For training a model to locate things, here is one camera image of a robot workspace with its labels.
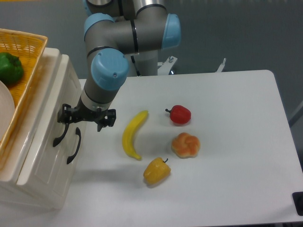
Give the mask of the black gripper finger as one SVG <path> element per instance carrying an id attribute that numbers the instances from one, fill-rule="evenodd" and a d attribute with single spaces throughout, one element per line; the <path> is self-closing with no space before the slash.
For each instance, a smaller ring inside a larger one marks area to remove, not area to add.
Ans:
<path id="1" fill-rule="evenodd" d="M 116 109 L 106 109 L 97 111 L 97 131 L 100 132 L 105 127 L 113 127 L 116 121 Z"/>
<path id="2" fill-rule="evenodd" d="M 75 111 L 76 109 L 74 107 L 68 104 L 62 104 L 57 114 L 57 122 L 62 123 L 65 130 L 68 130 L 71 123 L 75 123 Z"/>

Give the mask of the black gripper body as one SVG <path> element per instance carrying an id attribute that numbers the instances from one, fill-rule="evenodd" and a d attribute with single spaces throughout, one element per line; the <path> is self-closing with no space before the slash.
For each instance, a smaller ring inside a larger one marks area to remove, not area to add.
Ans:
<path id="1" fill-rule="evenodd" d="M 107 114 L 107 109 L 97 108 L 96 110 L 88 109 L 81 101 L 73 109 L 71 114 L 71 122 L 77 123 L 81 121 L 95 122 L 101 124 Z"/>

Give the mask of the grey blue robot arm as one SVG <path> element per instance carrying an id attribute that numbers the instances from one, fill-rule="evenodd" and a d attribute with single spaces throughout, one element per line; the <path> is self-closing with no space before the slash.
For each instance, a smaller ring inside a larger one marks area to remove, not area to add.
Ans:
<path id="1" fill-rule="evenodd" d="M 181 25 L 162 0 L 85 0 L 83 5 L 88 15 L 83 38 L 89 73 L 78 104 L 63 104 L 57 121 L 65 128 L 95 122 L 102 129 L 116 120 L 109 107 L 126 81 L 126 56 L 178 46 Z"/>

